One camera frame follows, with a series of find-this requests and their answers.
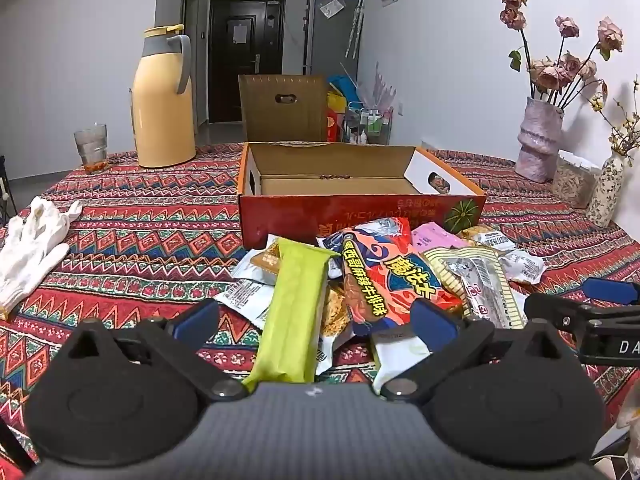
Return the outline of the white back-label packet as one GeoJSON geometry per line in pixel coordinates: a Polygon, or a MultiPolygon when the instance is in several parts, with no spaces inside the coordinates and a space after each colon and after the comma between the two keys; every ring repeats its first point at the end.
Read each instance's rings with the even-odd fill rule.
{"type": "Polygon", "coordinates": [[[273,293],[273,286],[251,280],[239,280],[217,294],[214,299],[246,318],[258,330],[263,330],[273,293]]]}

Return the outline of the yellow striped snack pack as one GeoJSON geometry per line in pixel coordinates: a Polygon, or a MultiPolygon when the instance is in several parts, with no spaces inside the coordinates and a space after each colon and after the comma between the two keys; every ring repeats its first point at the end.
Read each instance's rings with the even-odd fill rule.
{"type": "Polygon", "coordinates": [[[490,248],[432,248],[421,256],[448,292],[462,300],[466,318],[476,316],[498,328],[520,330],[526,318],[518,308],[496,252],[490,248]]]}

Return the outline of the long green snack bar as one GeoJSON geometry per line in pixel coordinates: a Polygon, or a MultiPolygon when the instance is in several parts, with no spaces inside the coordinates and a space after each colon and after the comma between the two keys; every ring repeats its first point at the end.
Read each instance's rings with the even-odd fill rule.
{"type": "Polygon", "coordinates": [[[243,380],[248,392],[263,382],[310,384],[317,352],[328,267],[333,250],[278,239],[280,269],[256,359],[243,380]]]}

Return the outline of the pink snack packet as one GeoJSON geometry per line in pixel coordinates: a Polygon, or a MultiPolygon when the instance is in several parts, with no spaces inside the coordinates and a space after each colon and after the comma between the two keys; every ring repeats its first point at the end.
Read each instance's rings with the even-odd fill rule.
{"type": "Polygon", "coordinates": [[[434,248],[463,248],[469,243],[457,235],[444,230],[435,222],[423,223],[411,231],[413,247],[418,252],[426,252],[434,248]]]}

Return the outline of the orange cracker packet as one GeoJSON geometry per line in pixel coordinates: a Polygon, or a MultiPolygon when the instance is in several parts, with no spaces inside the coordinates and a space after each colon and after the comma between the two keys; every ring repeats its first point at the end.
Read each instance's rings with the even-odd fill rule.
{"type": "Polygon", "coordinates": [[[263,271],[277,275],[280,270],[280,250],[278,241],[275,240],[262,252],[258,252],[257,255],[250,258],[250,263],[263,271]]]}

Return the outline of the white cracker packet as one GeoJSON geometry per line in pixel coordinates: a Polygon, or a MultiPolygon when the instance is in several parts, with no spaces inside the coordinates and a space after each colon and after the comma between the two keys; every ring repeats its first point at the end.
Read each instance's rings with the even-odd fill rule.
{"type": "Polygon", "coordinates": [[[333,365],[334,352],[354,336],[348,307],[344,305],[344,289],[330,283],[326,293],[317,352],[316,375],[333,365]]]}

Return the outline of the white floral small vase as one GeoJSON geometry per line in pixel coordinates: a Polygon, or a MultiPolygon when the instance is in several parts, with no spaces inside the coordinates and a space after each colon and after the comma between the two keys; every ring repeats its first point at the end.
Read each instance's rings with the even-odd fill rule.
{"type": "Polygon", "coordinates": [[[599,228],[606,228],[613,219],[624,183],[625,162],[623,155],[612,151],[597,178],[586,217],[599,228]]]}

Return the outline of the woven tissue box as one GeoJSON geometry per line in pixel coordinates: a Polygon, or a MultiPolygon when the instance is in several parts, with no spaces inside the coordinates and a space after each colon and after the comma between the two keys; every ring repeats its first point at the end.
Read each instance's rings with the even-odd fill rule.
{"type": "Polygon", "coordinates": [[[552,193],[574,209],[586,209],[601,169],[588,159],[559,150],[552,193]]]}

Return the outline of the red cardboard snack box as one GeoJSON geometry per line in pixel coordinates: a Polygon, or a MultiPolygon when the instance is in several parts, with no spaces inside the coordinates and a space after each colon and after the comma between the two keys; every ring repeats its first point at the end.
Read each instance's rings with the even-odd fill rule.
{"type": "Polygon", "coordinates": [[[485,192],[425,148],[346,143],[248,142],[238,182],[243,245],[268,235],[312,243],[371,220],[475,226],[485,192]]]}

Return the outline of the pink ceramic vase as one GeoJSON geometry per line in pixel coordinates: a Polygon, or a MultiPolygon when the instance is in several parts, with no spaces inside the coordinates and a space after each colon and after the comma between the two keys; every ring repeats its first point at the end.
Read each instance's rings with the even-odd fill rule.
{"type": "Polygon", "coordinates": [[[564,112],[547,102],[528,98],[518,142],[521,149],[515,172],[528,180],[544,183],[552,179],[562,140],[564,112]]]}

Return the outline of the white cloth gloves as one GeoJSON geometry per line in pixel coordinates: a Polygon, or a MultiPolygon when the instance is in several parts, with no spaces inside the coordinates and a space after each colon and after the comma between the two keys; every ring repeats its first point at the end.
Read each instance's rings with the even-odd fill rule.
{"type": "Polygon", "coordinates": [[[50,200],[36,196],[28,216],[12,218],[1,249],[1,319],[6,321],[44,278],[65,258],[70,225],[82,213],[79,200],[62,212],[50,200]]]}

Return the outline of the glass cup with drink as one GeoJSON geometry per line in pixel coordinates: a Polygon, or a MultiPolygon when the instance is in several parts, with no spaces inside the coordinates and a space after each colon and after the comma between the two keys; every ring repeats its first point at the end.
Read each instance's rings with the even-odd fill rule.
{"type": "Polygon", "coordinates": [[[108,166],[107,126],[94,124],[74,132],[76,148],[87,174],[94,174],[108,166]]]}

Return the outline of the yellow thermos jug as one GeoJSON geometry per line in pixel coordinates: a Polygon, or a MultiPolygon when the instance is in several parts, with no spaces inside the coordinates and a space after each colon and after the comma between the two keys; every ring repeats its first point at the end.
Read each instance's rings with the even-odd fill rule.
{"type": "Polygon", "coordinates": [[[195,157],[191,40],[183,24],[143,34],[142,55],[130,89],[138,164],[167,168],[195,157]]]}

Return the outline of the dried pink roses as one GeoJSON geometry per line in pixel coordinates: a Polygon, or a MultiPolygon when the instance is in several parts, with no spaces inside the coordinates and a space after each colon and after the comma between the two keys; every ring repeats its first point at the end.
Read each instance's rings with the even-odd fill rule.
{"type": "Polygon", "coordinates": [[[528,0],[501,0],[501,4],[500,22],[507,29],[517,32],[521,38],[521,45],[509,54],[510,69],[514,72],[524,70],[527,74],[529,96],[559,110],[566,110],[578,96],[589,93],[592,108],[597,112],[603,110],[608,86],[598,76],[596,58],[607,61],[614,53],[623,51],[623,29],[612,18],[602,18],[593,46],[581,58],[566,47],[570,40],[580,37],[580,27],[574,18],[558,16],[554,24],[560,37],[559,52],[553,56],[534,58],[525,32],[528,0]]]}

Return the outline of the brown wicker chair back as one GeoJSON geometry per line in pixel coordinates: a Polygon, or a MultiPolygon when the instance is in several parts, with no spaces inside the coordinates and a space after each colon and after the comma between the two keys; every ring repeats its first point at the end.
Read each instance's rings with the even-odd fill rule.
{"type": "Polygon", "coordinates": [[[328,84],[322,76],[241,75],[242,121],[250,142],[326,142],[328,84]]]}

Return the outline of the red gift bag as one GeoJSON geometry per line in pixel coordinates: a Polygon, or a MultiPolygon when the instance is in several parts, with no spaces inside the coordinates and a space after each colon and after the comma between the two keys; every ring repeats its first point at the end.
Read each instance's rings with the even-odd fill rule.
{"type": "Polygon", "coordinates": [[[328,109],[326,113],[326,121],[328,122],[328,141],[329,142],[342,142],[343,141],[343,122],[344,114],[328,109]]]}

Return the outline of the black entrance door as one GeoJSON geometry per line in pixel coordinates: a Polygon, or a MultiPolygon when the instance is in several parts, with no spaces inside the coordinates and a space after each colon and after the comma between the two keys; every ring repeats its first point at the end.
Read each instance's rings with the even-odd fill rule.
{"type": "Polygon", "coordinates": [[[242,119],[239,76],[280,75],[285,0],[210,0],[208,120],[242,119]]]}

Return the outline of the grey refrigerator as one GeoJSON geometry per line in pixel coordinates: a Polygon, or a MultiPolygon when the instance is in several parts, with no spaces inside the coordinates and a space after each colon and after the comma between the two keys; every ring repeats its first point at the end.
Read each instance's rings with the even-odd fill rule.
{"type": "Polygon", "coordinates": [[[357,79],[363,0],[307,0],[303,74],[357,79]]]}

